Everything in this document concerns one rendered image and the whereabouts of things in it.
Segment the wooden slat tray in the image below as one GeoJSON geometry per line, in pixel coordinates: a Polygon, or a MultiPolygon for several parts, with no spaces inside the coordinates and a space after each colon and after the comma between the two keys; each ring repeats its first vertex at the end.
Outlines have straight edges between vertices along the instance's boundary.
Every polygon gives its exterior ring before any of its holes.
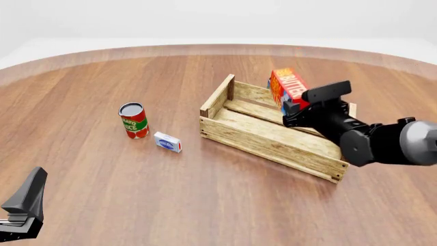
{"type": "Polygon", "coordinates": [[[229,74],[200,108],[200,134],[337,184],[349,168],[337,145],[312,128],[286,128],[269,90],[229,74]]]}

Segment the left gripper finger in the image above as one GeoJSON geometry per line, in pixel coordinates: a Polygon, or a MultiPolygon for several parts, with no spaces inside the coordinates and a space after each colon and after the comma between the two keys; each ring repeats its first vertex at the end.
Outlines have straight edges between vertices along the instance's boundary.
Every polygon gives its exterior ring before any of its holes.
{"type": "Polygon", "coordinates": [[[35,167],[17,192],[6,200],[1,208],[9,215],[26,214],[43,222],[43,196],[47,176],[42,167],[35,167]]]}

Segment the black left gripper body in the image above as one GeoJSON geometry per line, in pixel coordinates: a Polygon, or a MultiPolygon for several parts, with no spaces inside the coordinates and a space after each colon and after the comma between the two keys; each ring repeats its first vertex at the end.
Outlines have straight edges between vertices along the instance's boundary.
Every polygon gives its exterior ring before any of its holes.
{"type": "Polygon", "coordinates": [[[28,217],[27,214],[0,219],[0,242],[35,239],[42,226],[42,221],[35,217],[28,217]]]}

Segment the tomato sauce tin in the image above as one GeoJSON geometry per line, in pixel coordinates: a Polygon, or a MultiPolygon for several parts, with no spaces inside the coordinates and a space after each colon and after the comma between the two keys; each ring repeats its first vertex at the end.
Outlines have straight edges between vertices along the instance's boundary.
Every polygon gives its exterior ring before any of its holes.
{"type": "Polygon", "coordinates": [[[139,102],[123,104],[118,111],[126,133],[131,139],[144,138],[149,132],[149,124],[143,105],[139,102]]]}

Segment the small white and blue box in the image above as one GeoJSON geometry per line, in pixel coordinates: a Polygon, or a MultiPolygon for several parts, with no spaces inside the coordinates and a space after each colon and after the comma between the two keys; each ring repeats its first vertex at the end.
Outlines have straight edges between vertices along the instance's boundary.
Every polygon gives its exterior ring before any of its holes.
{"type": "Polygon", "coordinates": [[[170,151],[174,151],[177,153],[180,153],[182,151],[182,143],[180,139],[177,139],[175,137],[166,135],[161,132],[156,132],[154,134],[154,139],[157,146],[163,147],[165,149],[168,149],[170,151]]]}

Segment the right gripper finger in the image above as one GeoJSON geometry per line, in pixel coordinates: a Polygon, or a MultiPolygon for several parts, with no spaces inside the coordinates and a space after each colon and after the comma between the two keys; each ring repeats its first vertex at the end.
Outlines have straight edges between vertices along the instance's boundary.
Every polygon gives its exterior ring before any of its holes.
{"type": "Polygon", "coordinates": [[[283,115],[291,116],[293,114],[298,113],[301,110],[300,103],[292,102],[291,100],[287,100],[283,102],[283,115]]]}

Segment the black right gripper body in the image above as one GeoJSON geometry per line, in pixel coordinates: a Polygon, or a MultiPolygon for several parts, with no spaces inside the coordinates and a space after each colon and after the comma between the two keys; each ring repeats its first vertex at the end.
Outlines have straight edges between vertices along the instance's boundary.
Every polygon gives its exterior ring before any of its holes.
{"type": "Polygon", "coordinates": [[[325,102],[316,102],[301,109],[298,113],[291,116],[283,116],[283,125],[285,127],[303,127],[312,128],[317,120],[328,118],[334,112],[340,114],[349,114],[349,104],[342,100],[329,100],[325,102]]]}

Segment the red butter box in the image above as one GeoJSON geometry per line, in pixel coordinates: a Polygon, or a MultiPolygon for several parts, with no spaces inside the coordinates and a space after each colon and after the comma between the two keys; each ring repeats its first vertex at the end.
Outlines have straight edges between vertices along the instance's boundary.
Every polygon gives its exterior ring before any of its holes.
{"type": "Polygon", "coordinates": [[[302,110],[309,105],[301,98],[303,92],[308,90],[307,84],[292,68],[274,69],[267,88],[283,115],[287,114],[284,108],[286,101],[297,105],[297,110],[302,110]]]}

